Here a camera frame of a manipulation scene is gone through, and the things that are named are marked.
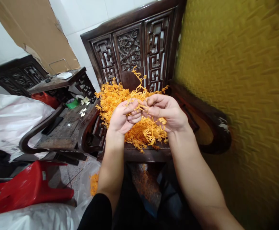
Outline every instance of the finger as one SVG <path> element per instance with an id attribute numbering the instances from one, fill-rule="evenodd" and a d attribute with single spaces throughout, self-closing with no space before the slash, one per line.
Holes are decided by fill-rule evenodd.
<path id="1" fill-rule="evenodd" d="M 123 115 L 127 115 L 128 113 L 131 113 L 134 111 L 134 109 L 139 105 L 139 102 L 137 99 L 135 99 L 132 103 L 130 103 L 127 107 L 124 107 Z"/>
<path id="2" fill-rule="evenodd" d="M 141 113 L 141 110 L 140 110 L 140 109 L 135 110 L 135 111 L 132 111 L 131 115 L 133 116 L 133 115 L 138 114 L 138 113 Z"/>
<path id="3" fill-rule="evenodd" d="M 161 109 L 159 107 L 149 107 L 147 113 L 153 117 L 157 118 L 172 118 L 173 112 L 172 109 Z"/>
<path id="4" fill-rule="evenodd" d="M 147 116 L 148 116 L 147 110 L 148 110 L 148 107 L 149 107 L 149 106 L 148 106 L 146 100 L 142 101 L 142 103 L 143 103 L 143 106 L 145 106 L 145 107 L 143 107 L 143 110 L 144 110 L 144 111 L 142 111 L 142 114 L 143 114 L 144 117 L 147 117 Z"/>
<path id="5" fill-rule="evenodd" d="M 136 119 L 133 119 L 133 120 L 129 121 L 129 123 L 135 125 L 135 124 L 138 123 L 141 119 L 142 119 L 142 117 L 140 116 L 139 118 L 136 118 Z"/>
<path id="6" fill-rule="evenodd" d="M 128 120 L 130 121 L 130 120 L 133 120 L 133 119 L 137 119 L 137 118 L 139 118 L 139 117 L 141 117 L 142 116 L 142 114 L 141 113 L 138 113 L 138 114 L 135 114 L 134 116 L 133 115 L 131 115 L 131 116 L 128 116 Z"/>
<path id="7" fill-rule="evenodd" d="M 153 94 L 152 96 L 147 98 L 147 104 L 148 106 L 153 106 L 158 103 L 164 105 L 165 107 L 165 105 L 171 98 L 172 97 L 163 94 Z"/>

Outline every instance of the dark wooden chair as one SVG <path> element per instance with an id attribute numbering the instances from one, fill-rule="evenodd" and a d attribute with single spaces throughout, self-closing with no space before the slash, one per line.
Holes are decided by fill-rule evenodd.
<path id="1" fill-rule="evenodd" d="M 94 104 L 77 106 L 72 110 L 61 104 L 48 118 L 22 137 L 20 150 L 27 154 L 53 151 L 57 153 L 55 160 L 74 165 L 78 165 L 79 160 L 86 160 L 86 155 L 97 156 L 98 152 L 103 150 L 105 136 L 105 128 L 101 126 L 98 118 L 98 102 L 99 100 L 96 100 Z M 85 107 L 86 114 L 81 117 L 79 112 Z M 61 123 L 49 135 L 43 135 L 34 148 L 29 147 L 29 140 L 52 124 L 58 116 L 63 117 Z"/>
<path id="2" fill-rule="evenodd" d="M 99 85 L 111 84 L 115 77 L 124 88 L 136 89 L 139 82 L 131 72 L 135 66 L 137 72 L 147 75 L 143 83 L 147 90 L 160 90 L 170 85 L 167 94 L 174 97 L 187 114 L 200 150 L 220 154 L 231 145 L 226 115 L 171 81 L 185 5 L 186 0 L 149 3 L 101 24 L 81 38 Z M 133 145 L 126 144 L 124 158 L 137 162 L 171 159 L 169 145 L 157 145 L 160 150 L 148 148 L 141 154 Z"/>

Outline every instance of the white plastic bag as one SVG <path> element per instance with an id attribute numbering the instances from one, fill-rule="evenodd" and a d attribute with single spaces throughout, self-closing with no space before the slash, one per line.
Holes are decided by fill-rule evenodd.
<path id="1" fill-rule="evenodd" d="M 89 158 L 88 165 L 81 171 L 77 203 L 81 204 L 88 199 L 91 199 L 91 183 L 90 177 L 99 172 L 100 162 L 93 158 Z"/>
<path id="2" fill-rule="evenodd" d="M 42 203 L 0 213 L 0 230 L 76 230 L 82 216 L 60 203 Z"/>
<path id="3" fill-rule="evenodd" d="M 21 156 L 19 141 L 33 127 L 42 122 L 54 111 L 45 103 L 24 96 L 0 94 L 0 150 L 11 154 L 10 161 Z M 30 147 L 40 140 L 38 133 L 28 143 Z M 35 154 L 38 158 L 48 152 Z"/>

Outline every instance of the chair armrest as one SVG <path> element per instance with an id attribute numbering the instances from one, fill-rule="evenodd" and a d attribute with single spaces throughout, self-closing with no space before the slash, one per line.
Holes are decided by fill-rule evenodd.
<path id="1" fill-rule="evenodd" d="M 81 129 L 78 135 L 78 148 L 82 153 L 89 153 L 89 143 L 87 143 L 87 136 L 91 135 L 96 128 L 96 120 L 100 111 L 96 108 L 96 105 L 100 100 L 96 100 L 89 111 L 86 111 L 84 119 L 81 121 Z"/>
<path id="2" fill-rule="evenodd" d="M 59 107 L 45 120 L 43 120 L 41 123 L 39 123 L 37 126 L 35 126 L 33 129 L 31 129 L 29 132 L 27 132 L 20 140 L 19 142 L 19 149 L 27 154 L 35 154 L 40 152 L 47 152 L 49 150 L 47 149 L 33 149 L 28 146 L 29 140 L 36 134 L 38 134 L 41 130 L 46 128 L 48 125 L 50 125 L 57 116 L 61 114 L 61 112 L 65 109 L 63 104 L 60 104 Z"/>
<path id="3" fill-rule="evenodd" d="M 180 107 L 188 117 L 191 114 L 199 117 L 212 131 L 212 141 L 209 144 L 198 144 L 199 149 L 204 153 L 210 154 L 226 152 L 231 146 L 231 134 L 227 126 L 227 116 L 220 110 L 188 92 L 181 85 L 171 82 L 169 89 L 171 89 L 170 95 L 178 101 Z M 200 129 L 200 125 L 195 120 L 190 121 L 189 119 L 194 133 Z"/>

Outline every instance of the wooden side table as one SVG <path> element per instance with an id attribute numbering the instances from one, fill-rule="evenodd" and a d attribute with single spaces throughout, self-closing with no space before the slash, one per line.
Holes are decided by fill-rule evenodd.
<path id="1" fill-rule="evenodd" d="M 41 81 L 37 85 L 33 86 L 28 90 L 30 94 L 41 93 L 45 91 L 51 91 L 59 88 L 66 88 L 66 93 L 70 93 L 67 89 L 69 86 L 75 83 L 77 90 L 83 93 L 84 96 L 88 97 L 90 102 L 93 104 L 96 100 L 95 89 L 86 74 L 86 68 L 83 67 L 77 70 L 71 70 L 72 76 L 67 79 L 59 79 L 53 77 L 50 82 L 46 83 L 45 80 Z M 57 98 L 60 102 L 66 102 L 70 96 L 66 98 L 66 95 L 62 95 L 62 99 Z"/>

